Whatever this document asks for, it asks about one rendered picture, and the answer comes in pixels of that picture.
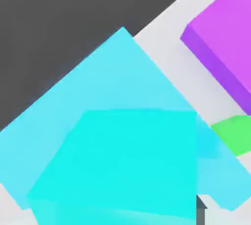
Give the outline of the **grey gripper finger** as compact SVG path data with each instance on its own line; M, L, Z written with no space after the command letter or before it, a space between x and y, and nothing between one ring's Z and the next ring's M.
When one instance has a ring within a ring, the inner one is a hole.
M197 195L196 225L235 225L235 219L209 195Z

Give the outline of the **small cyan cube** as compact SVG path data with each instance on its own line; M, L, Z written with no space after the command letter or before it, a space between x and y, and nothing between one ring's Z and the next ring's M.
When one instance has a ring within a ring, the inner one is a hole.
M196 225L193 111L87 111L27 198L38 225Z

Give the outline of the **small green cube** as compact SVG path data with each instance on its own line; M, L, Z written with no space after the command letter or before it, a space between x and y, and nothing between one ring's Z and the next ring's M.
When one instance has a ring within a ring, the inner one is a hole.
M251 151L251 116L236 115L212 124L211 128L235 156Z

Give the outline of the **large light blue box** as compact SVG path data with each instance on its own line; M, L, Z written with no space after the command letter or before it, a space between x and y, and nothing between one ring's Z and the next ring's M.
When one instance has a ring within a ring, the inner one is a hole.
M83 112L112 108L192 110L125 28L0 131L0 183L22 209L28 208L28 191ZM201 117L197 131L198 192L234 210L251 198L251 174Z

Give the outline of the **large purple box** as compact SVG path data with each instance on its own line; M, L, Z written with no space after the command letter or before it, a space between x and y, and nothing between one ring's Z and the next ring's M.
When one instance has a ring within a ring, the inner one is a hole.
M251 115L251 0L215 0L180 39Z

